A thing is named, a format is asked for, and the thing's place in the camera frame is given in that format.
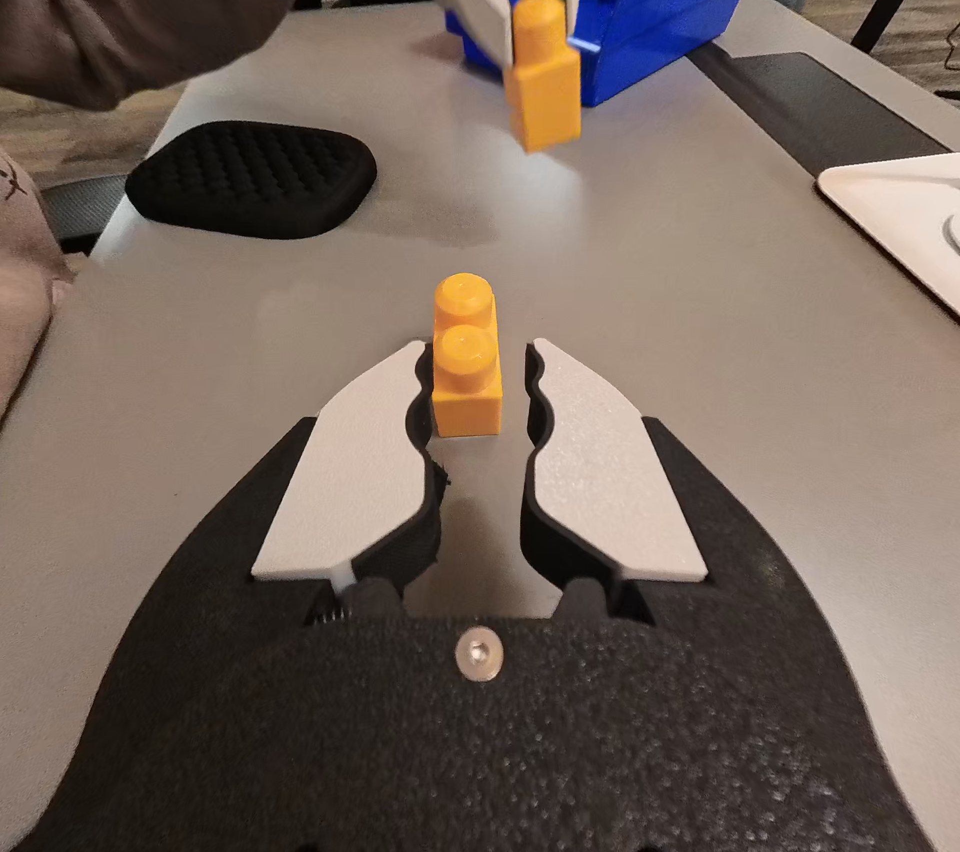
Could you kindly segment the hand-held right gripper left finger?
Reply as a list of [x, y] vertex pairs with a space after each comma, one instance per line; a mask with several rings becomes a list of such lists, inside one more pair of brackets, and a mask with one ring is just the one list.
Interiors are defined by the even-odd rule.
[[366, 579], [403, 594], [437, 558], [446, 474], [432, 460], [432, 353], [413, 340], [319, 410], [250, 570], [258, 582]]

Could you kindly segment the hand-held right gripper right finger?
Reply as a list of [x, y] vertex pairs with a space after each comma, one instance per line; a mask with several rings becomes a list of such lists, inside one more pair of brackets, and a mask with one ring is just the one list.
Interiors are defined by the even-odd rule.
[[701, 583], [708, 567], [639, 409], [546, 338], [529, 342], [533, 445], [521, 502], [523, 557], [547, 582]]

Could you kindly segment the yellow one-stud mega block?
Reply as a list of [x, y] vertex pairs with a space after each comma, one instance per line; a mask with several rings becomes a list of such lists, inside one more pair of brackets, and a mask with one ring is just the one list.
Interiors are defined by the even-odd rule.
[[518, 0], [512, 65], [503, 72], [512, 131], [527, 153], [581, 134], [581, 58], [570, 44], [564, 0]]

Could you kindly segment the black mesh pad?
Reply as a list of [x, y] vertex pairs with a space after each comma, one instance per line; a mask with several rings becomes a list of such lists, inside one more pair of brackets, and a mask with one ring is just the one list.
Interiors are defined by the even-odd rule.
[[295, 241], [344, 223], [377, 178], [369, 147], [340, 131], [224, 120], [191, 127], [142, 160], [125, 195], [152, 222]]

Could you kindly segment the white document stand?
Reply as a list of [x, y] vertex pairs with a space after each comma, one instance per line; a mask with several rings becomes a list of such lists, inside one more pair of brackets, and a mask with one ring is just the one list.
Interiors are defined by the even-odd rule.
[[958, 152], [829, 168], [818, 175], [816, 185], [958, 316]]

